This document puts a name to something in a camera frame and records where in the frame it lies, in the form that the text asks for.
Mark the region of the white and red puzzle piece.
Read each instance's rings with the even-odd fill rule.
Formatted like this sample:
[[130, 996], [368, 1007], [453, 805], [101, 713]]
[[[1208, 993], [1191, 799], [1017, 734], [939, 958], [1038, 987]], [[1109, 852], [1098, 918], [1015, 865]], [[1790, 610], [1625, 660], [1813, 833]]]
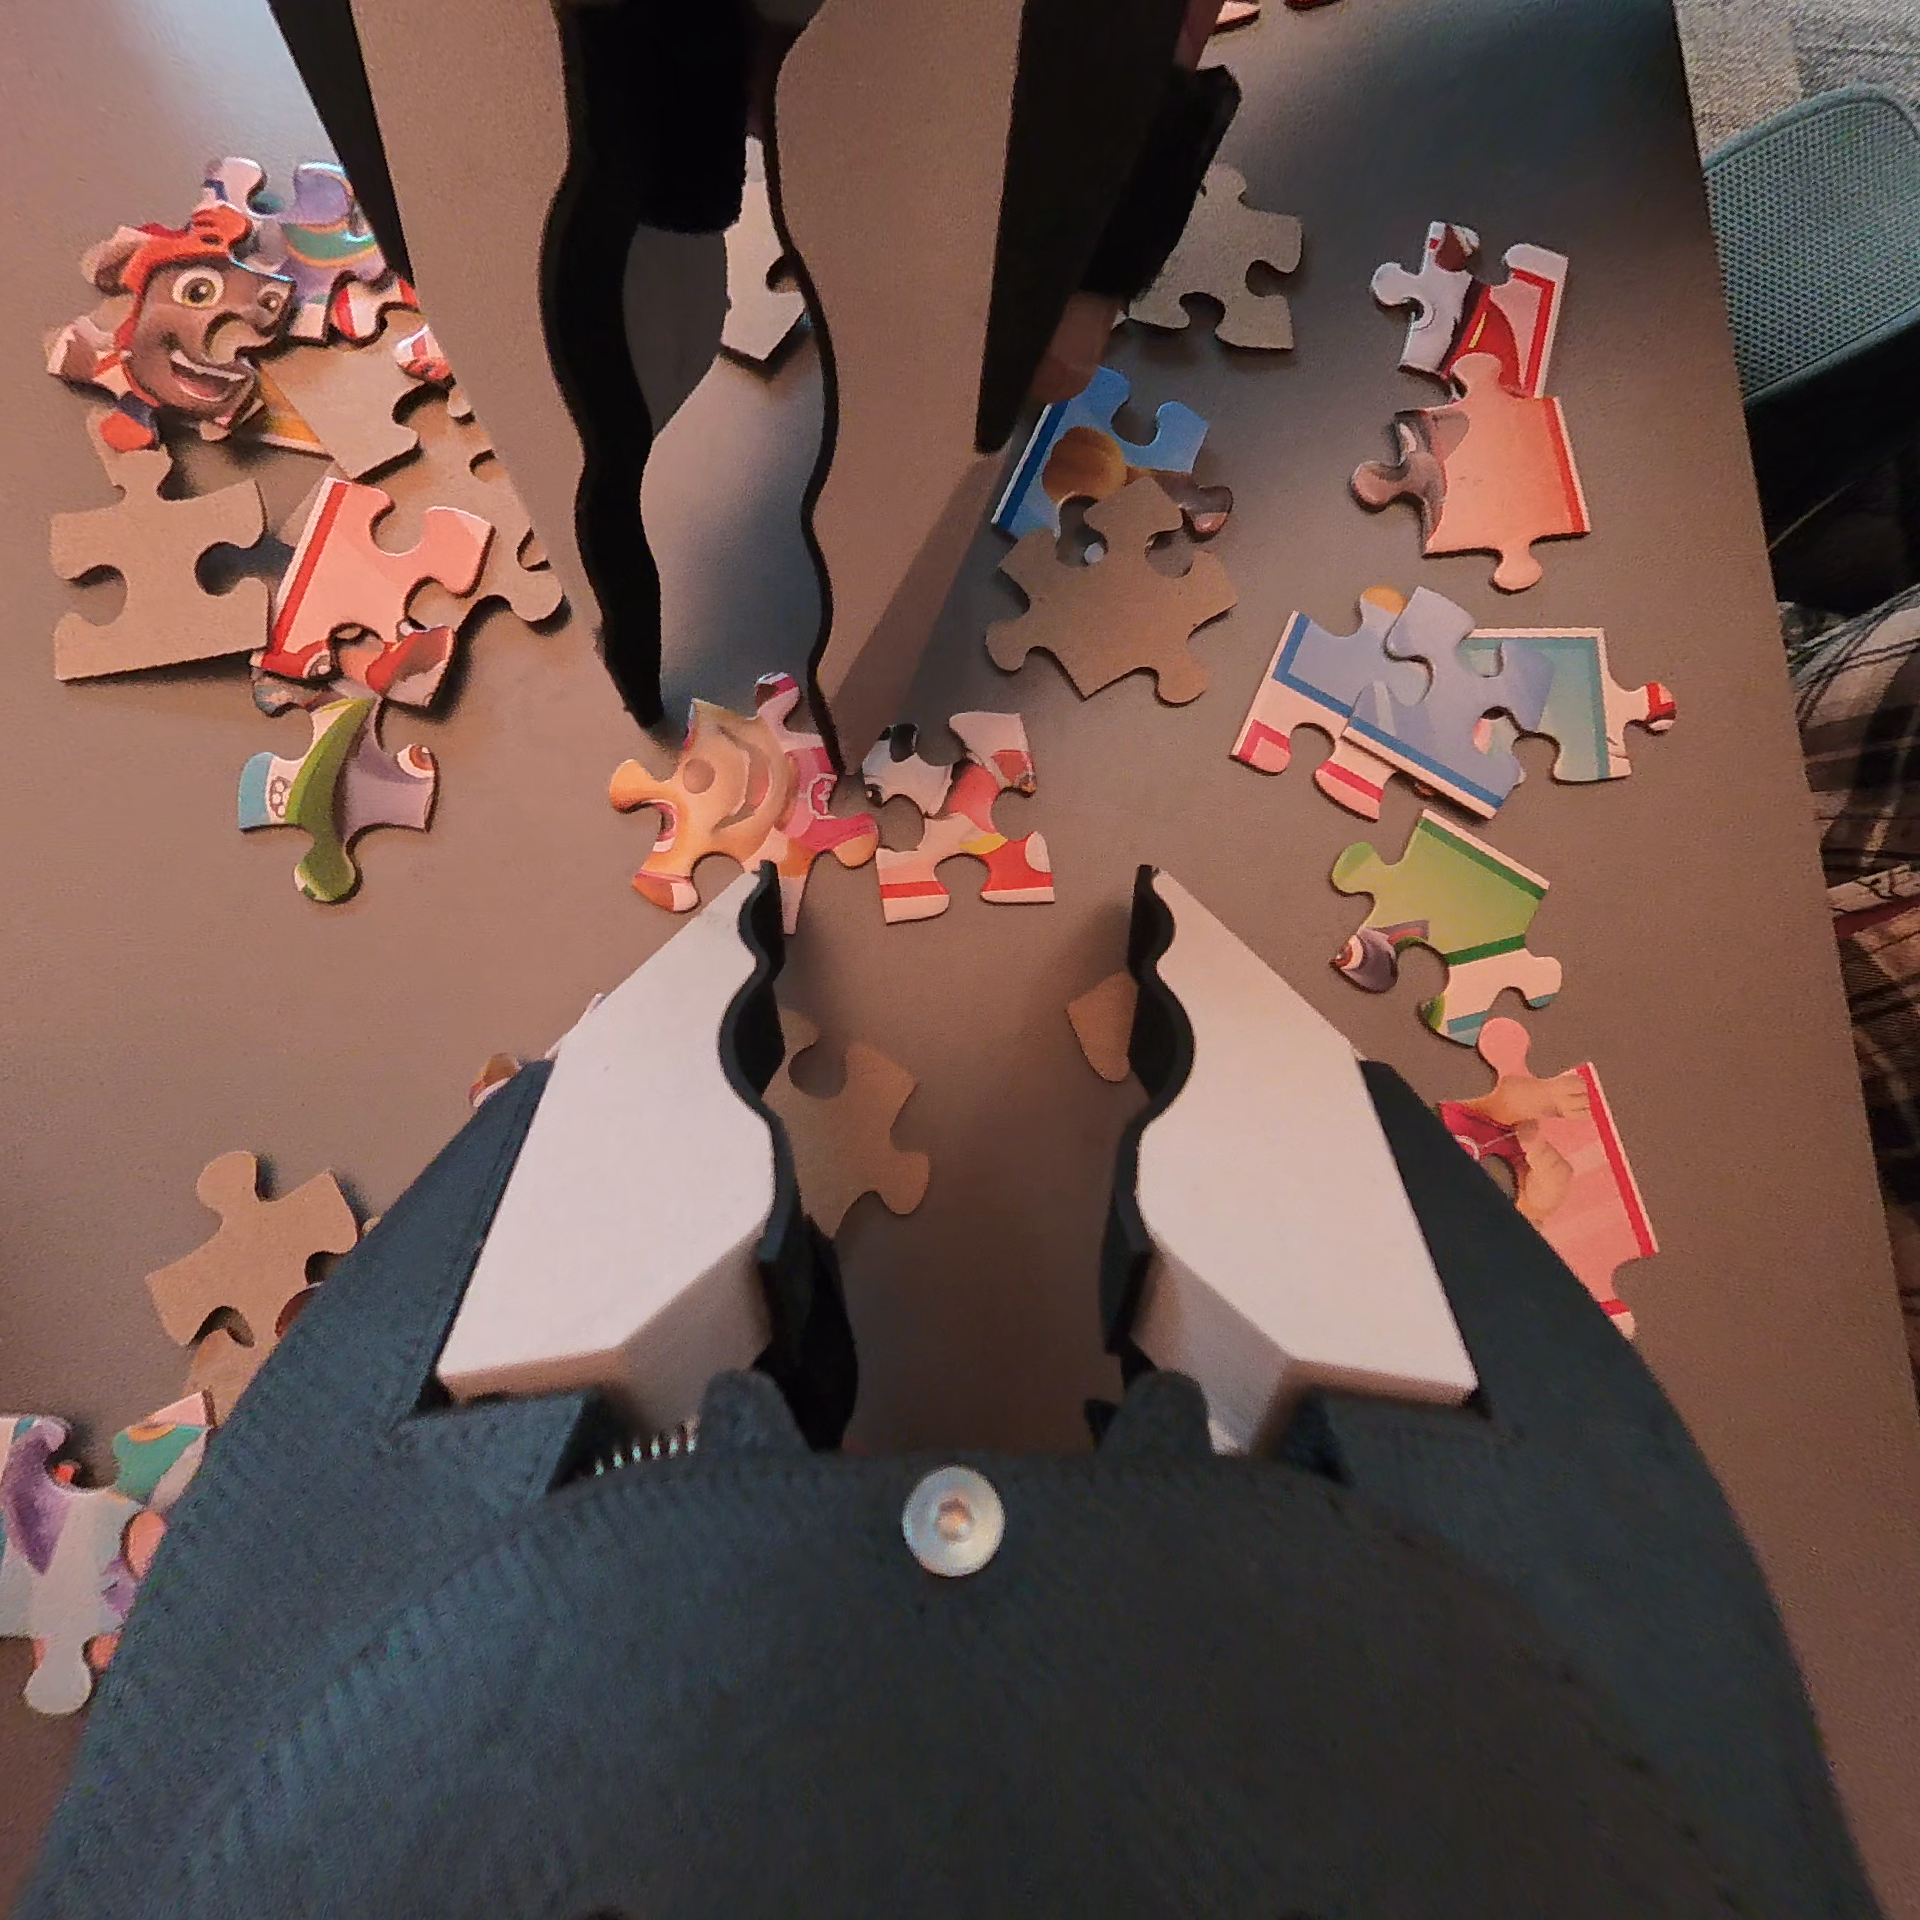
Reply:
[[1511, 244], [1506, 279], [1481, 281], [1471, 271], [1477, 244], [1471, 228], [1435, 221], [1419, 271], [1386, 261], [1372, 272], [1381, 306], [1414, 306], [1400, 365], [1454, 382], [1463, 356], [1495, 356], [1506, 389], [1542, 399], [1568, 261], [1546, 247]]

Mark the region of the blue framed white puzzle piece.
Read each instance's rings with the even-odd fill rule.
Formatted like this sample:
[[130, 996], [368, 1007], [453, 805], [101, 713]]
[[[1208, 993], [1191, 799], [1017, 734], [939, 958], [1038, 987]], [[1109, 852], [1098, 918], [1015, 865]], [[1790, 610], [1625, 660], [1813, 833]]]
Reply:
[[1346, 738], [1357, 698], [1386, 680], [1383, 639], [1408, 602], [1393, 587], [1368, 587], [1357, 598], [1357, 630], [1333, 634], [1307, 612], [1289, 612], [1265, 677], [1246, 709], [1230, 755], [1264, 774], [1290, 762], [1290, 734], [1303, 726], [1333, 740], [1333, 755], [1314, 779], [1343, 809], [1376, 820], [1390, 767], [1372, 749]]

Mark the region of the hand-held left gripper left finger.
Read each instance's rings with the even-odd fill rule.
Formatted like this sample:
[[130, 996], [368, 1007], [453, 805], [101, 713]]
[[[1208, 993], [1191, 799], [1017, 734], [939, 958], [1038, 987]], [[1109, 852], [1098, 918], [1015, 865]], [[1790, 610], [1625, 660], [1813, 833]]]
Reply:
[[718, 1371], [763, 1366], [813, 1448], [839, 1441], [839, 1271], [763, 1100], [778, 972], [764, 865], [562, 1040], [436, 1366], [451, 1398], [594, 1389], [653, 1434]]

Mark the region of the red dog face puzzle piece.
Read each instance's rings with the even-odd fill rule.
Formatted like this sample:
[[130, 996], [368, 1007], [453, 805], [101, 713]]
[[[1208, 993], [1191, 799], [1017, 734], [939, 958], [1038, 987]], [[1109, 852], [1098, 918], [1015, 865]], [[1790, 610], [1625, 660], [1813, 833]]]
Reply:
[[223, 438], [252, 409], [252, 353], [279, 340], [294, 292], [252, 251], [252, 215], [202, 204], [181, 228], [120, 228], [84, 255], [102, 303], [52, 335], [46, 371], [114, 399], [91, 428], [101, 449], [155, 449], [170, 414]]

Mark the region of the orange pink swirl puzzle piece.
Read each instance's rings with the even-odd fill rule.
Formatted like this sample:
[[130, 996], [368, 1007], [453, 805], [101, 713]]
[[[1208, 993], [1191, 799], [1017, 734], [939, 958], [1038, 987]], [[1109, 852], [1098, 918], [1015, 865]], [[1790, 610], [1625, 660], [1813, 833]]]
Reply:
[[692, 702], [672, 776], [656, 779], [636, 761], [615, 767], [613, 805], [658, 812], [656, 843], [631, 880], [640, 895], [688, 912], [697, 904], [692, 870], [704, 858], [722, 855], [746, 870], [774, 863], [782, 929], [796, 933], [818, 855], [830, 852], [849, 870], [874, 858], [875, 820], [830, 809], [831, 758], [814, 733], [791, 726], [802, 695], [793, 677], [768, 673], [754, 684], [750, 716]]

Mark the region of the grey mesh office chair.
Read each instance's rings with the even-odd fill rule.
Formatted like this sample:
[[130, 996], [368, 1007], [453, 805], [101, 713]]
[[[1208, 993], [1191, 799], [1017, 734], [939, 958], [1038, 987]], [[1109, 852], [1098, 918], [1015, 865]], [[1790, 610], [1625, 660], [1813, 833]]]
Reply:
[[1813, 94], [1702, 162], [1742, 400], [1797, 393], [1916, 324], [1916, 111]]

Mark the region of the teal corner puzzle piece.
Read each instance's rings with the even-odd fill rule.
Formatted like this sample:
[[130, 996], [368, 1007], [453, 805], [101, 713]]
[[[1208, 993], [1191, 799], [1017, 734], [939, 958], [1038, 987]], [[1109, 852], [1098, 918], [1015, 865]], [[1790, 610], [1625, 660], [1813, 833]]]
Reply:
[[1625, 779], [1630, 774], [1625, 730], [1666, 733], [1675, 724], [1669, 688], [1613, 681], [1602, 630], [1477, 630], [1460, 639], [1460, 658], [1474, 666], [1490, 666], [1497, 649], [1546, 660], [1546, 703], [1529, 726], [1517, 726], [1506, 716], [1481, 717], [1474, 744], [1509, 751], [1524, 733], [1549, 738], [1559, 744], [1549, 767], [1559, 781]]

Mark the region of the person's plaid shirt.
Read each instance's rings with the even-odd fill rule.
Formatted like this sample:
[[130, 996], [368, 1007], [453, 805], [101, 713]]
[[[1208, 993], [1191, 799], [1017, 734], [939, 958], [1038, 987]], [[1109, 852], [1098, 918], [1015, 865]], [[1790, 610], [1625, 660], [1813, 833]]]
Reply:
[[1883, 1200], [1916, 1214], [1916, 587], [1790, 660]]

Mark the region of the blue orange dog puzzle piece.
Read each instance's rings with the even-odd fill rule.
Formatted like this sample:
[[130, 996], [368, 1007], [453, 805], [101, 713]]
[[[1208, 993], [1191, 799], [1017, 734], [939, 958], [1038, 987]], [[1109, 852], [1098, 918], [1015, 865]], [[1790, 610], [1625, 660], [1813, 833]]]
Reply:
[[1054, 537], [1066, 502], [1101, 502], [1148, 473], [1180, 506], [1197, 541], [1221, 531], [1232, 513], [1232, 491], [1202, 488], [1191, 477], [1208, 420], [1180, 400], [1166, 400], [1157, 406], [1151, 441], [1136, 446], [1113, 428], [1126, 396], [1130, 382], [1101, 367], [1081, 393], [1042, 406], [990, 523], [1009, 537], [1040, 528]]

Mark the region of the light green edge puzzle piece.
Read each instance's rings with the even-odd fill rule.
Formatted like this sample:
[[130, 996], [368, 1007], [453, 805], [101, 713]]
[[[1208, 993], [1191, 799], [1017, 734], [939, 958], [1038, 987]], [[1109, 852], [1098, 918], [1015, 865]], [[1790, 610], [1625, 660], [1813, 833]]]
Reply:
[[1446, 985], [1419, 1014], [1451, 1043], [1477, 1040], [1502, 991], [1529, 1007], [1561, 991], [1561, 962], [1524, 943], [1549, 882], [1433, 809], [1422, 812], [1396, 863], [1351, 843], [1333, 861], [1329, 882], [1374, 902], [1333, 969], [1368, 993], [1386, 993], [1396, 982], [1400, 953], [1428, 946], [1446, 965]]

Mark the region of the plain brown puzzle piece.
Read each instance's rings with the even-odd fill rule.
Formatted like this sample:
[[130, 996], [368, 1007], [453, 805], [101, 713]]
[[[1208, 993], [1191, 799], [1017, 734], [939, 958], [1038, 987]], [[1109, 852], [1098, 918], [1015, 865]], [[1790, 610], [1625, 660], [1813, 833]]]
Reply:
[[1130, 1039], [1137, 1011], [1137, 982], [1126, 969], [1108, 973], [1066, 1004], [1069, 1028], [1091, 1072], [1118, 1085], [1130, 1079]]
[[1105, 542], [1105, 556], [1093, 564], [1061, 562], [1045, 531], [1020, 537], [1005, 556], [998, 571], [1020, 587], [1030, 606], [987, 626], [987, 658], [1013, 673], [1030, 651], [1042, 649], [1079, 695], [1147, 670], [1166, 703], [1200, 698], [1208, 673], [1187, 638], [1234, 606], [1225, 564], [1197, 553], [1177, 575], [1151, 569], [1148, 546], [1182, 523], [1155, 477], [1097, 502], [1084, 523]]
[[202, 1165], [197, 1200], [220, 1231], [144, 1277], [167, 1339], [191, 1346], [185, 1395], [202, 1392], [213, 1421], [272, 1355], [309, 1296], [313, 1254], [348, 1254], [362, 1231], [336, 1177], [323, 1171], [279, 1200], [258, 1197], [258, 1160], [227, 1151]]
[[1163, 332], [1187, 328], [1182, 301], [1212, 299], [1221, 306], [1216, 340], [1234, 347], [1294, 347], [1290, 310], [1283, 296], [1258, 296], [1248, 267], [1271, 272], [1298, 267], [1304, 228], [1290, 215], [1246, 204], [1243, 175], [1221, 162], [1208, 166], [1200, 197], [1163, 272], [1130, 303], [1126, 317]]
[[895, 1217], [916, 1214], [928, 1186], [928, 1156], [899, 1150], [892, 1124], [916, 1092], [913, 1075], [870, 1043], [845, 1046], [845, 1082], [814, 1096], [793, 1082], [796, 1057], [818, 1040], [818, 1028], [782, 1011], [785, 1060], [763, 1100], [778, 1117], [809, 1220], [837, 1239], [862, 1193], [875, 1193]]

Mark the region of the blue edge puzzle piece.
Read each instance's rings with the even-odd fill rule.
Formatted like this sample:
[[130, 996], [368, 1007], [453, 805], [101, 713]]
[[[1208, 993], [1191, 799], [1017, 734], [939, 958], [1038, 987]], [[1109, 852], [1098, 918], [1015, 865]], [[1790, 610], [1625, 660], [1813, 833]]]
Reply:
[[1497, 670], [1481, 673], [1458, 642], [1471, 634], [1471, 612], [1435, 591], [1417, 591], [1383, 639], [1390, 660], [1425, 663], [1428, 684], [1417, 695], [1372, 681], [1346, 717], [1342, 755], [1372, 755], [1393, 772], [1419, 776], [1429, 790], [1477, 818], [1490, 818], [1521, 779], [1509, 749], [1474, 744], [1485, 713], [1502, 709], [1534, 733], [1546, 708], [1549, 660], [1499, 646]]

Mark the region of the person's right hand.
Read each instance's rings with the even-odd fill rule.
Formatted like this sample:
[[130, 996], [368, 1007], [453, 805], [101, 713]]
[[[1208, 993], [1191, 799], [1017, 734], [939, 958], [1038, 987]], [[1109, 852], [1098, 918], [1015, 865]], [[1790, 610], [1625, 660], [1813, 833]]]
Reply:
[[1091, 383], [1125, 303], [1097, 292], [1069, 299], [1030, 383], [1030, 400], [1049, 406]]

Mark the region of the green purple puzzle piece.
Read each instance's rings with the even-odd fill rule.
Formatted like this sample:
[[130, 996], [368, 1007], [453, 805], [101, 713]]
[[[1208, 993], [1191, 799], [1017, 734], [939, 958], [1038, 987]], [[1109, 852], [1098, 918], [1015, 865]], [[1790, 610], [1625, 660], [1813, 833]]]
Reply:
[[426, 829], [436, 761], [426, 745], [386, 751], [375, 695], [311, 709], [311, 745], [297, 758], [255, 755], [240, 774], [241, 829], [301, 829], [311, 847], [294, 869], [301, 895], [348, 900], [362, 875], [350, 843], [363, 829]]

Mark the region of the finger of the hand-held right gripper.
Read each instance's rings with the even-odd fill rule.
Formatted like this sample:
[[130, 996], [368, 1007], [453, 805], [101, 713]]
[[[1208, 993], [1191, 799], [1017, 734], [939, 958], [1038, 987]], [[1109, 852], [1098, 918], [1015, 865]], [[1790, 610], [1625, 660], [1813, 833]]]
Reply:
[[622, 324], [631, 189], [551, 4], [354, 4], [412, 279], [619, 702], [663, 716], [653, 441]]
[[821, 343], [809, 698], [839, 772], [907, 690], [987, 510], [973, 443], [1020, 4], [824, 4], [785, 52], [771, 197]]

